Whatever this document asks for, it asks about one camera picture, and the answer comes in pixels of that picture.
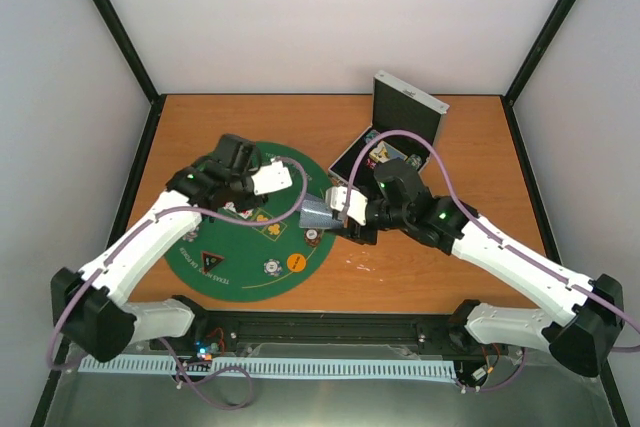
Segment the green poker mat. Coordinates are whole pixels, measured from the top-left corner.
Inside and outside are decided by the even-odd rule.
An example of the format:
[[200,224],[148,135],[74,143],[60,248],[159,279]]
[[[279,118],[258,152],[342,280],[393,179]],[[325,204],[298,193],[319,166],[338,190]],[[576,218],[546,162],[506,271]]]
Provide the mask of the green poker mat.
[[[257,143],[263,159],[291,157],[307,173],[307,192],[324,198],[332,186],[327,174],[311,158],[295,149],[271,142]],[[291,168],[293,186],[269,194],[269,201],[238,214],[227,205],[219,212],[247,220],[272,219],[286,212],[302,188],[300,173]],[[189,287],[219,300],[254,302],[280,295],[308,279],[329,255],[334,235],[322,235],[315,247],[305,242],[298,227],[299,213],[266,227],[244,227],[216,219],[204,220],[165,254],[171,270]],[[280,262],[279,275],[265,271],[265,263]]]

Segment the orange circle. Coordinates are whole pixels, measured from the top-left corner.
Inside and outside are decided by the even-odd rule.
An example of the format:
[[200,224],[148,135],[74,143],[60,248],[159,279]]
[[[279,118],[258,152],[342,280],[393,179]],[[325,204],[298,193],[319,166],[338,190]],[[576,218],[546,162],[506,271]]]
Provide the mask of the orange circle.
[[287,259],[287,267],[291,272],[302,272],[307,266],[307,259],[302,254],[291,254]]

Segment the case lid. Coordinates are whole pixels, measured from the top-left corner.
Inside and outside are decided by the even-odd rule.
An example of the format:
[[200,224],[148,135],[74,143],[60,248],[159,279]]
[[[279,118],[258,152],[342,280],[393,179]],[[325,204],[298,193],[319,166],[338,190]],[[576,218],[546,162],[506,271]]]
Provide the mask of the case lid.
[[408,130],[433,143],[449,106],[381,70],[373,78],[372,126]]

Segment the yellow symbol on mat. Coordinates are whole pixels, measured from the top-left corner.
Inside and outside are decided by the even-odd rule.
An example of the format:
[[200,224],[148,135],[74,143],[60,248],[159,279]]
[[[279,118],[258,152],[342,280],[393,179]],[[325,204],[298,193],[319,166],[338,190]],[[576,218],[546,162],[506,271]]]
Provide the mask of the yellow symbol on mat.
[[267,230],[271,235],[280,235],[280,224],[272,224],[267,227]]
[[291,272],[302,272],[307,266],[307,259],[302,254],[291,254],[287,259],[287,267]]

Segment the robotic arm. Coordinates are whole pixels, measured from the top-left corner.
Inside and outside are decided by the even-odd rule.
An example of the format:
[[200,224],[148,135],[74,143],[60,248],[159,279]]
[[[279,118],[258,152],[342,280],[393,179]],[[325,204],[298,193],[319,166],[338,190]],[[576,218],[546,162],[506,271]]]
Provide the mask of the robotic arm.
[[[378,231],[399,229],[425,246],[477,265],[540,306],[498,308],[465,300],[449,320],[450,338],[457,347],[470,350],[491,343],[529,347],[550,352],[580,375],[600,373],[624,322],[567,285],[578,285],[622,309],[622,287],[615,279],[602,275],[594,281],[557,265],[511,239],[465,204],[476,219],[470,221],[451,197],[432,196],[418,172],[400,159],[378,164],[374,178],[382,198],[369,201],[352,191],[347,225],[336,231],[338,235],[375,244]],[[346,187],[333,187],[325,200],[338,213],[346,198]],[[547,272],[534,267],[530,259]]]
[[[255,168],[254,156],[258,158]],[[54,322],[78,289],[93,278],[61,332],[98,361],[107,362],[131,343],[203,330],[205,326],[197,318],[202,309],[189,299],[130,303],[129,296],[151,266],[202,222],[203,215],[190,208],[215,211],[234,202],[244,211],[263,205],[267,194],[292,185],[281,161],[260,164],[254,143],[224,135],[211,154],[177,172],[151,209],[106,252],[78,272],[58,271],[51,280]]]

